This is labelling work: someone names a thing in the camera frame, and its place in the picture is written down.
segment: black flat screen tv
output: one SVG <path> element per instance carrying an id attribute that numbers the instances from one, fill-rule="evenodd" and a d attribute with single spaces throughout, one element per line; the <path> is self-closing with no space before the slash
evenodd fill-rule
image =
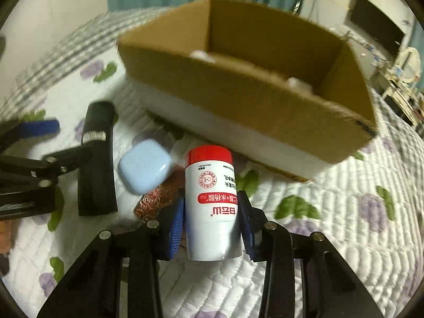
<path id="1" fill-rule="evenodd" d="M 381 10 L 368 0 L 356 0 L 350 21 L 360 27 L 394 58 L 405 34 Z"/>

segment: blue rounded square object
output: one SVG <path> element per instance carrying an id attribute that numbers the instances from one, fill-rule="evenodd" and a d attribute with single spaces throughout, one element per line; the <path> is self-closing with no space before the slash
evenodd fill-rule
<path id="1" fill-rule="evenodd" d="M 140 142 L 119 161 L 119 171 L 134 193 L 147 194 L 163 183 L 171 173 L 173 162 L 156 141 Z"/>

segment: bottle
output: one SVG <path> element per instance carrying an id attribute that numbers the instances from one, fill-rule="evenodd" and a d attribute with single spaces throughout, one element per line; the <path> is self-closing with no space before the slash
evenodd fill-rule
<path id="1" fill-rule="evenodd" d="M 241 256 L 237 190 L 228 149 L 207 145 L 188 152 L 185 199 L 188 258 L 218 261 Z"/>

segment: metal screw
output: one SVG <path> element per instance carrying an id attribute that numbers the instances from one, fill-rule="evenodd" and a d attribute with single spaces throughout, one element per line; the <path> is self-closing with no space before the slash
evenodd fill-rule
<path id="1" fill-rule="evenodd" d="M 110 231 L 101 231 L 99 234 L 99 238 L 101 240 L 106 240 L 106 239 L 109 239 L 111 235 L 112 233 L 110 233 Z"/>
<path id="2" fill-rule="evenodd" d="M 51 162 L 51 163 L 54 163 L 54 162 L 56 162 L 56 158 L 54 158 L 54 157 L 52 157 L 52 156 L 48 156 L 47 158 L 46 158 L 46 161 L 48 161 L 48 162 Z"/>
<path id="3" fill-rule="evenodd" d="M 277 224 L 273 221 L 267 221 L 264 224 L 266 229 L 276 229 L 277 228 Z"/>
<path id="4" fill-rule="evenodd" d="M 155 229 L 159 227 L 159 221 L 158 220 L 150 220 L 147 222 L 147 227 L 150 229 Z"/>
<path id="5" fill-rule="evenodd" d="M 317 242 L 322 242 L 324 240 L 324 235 L 321 232 L 314 232 L 312 233 L 312 238 Z"/>
<path id="6" fill-rule="evenodd" d="M 52 185 L 52 182 L 51 182 L 51 180 L 48 180 L 48 179 L 43 179 L 43 180 L 40 180 L 40 181 L 38 182 L 38 186 L 39 186 L 40 188 L 47 188 L 47 187 L 49 187 L 50 185 Z"/>

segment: cardboard box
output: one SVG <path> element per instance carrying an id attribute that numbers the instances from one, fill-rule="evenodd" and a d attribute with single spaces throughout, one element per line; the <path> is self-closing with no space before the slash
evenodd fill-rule
<path id="1" fill-rule="evenodd" d="M 154 113 L 287 173 L 312 178 L 376 135 L 349 46 L 266 5 L 197 0 L 122 35 L 118 49 Z"/>

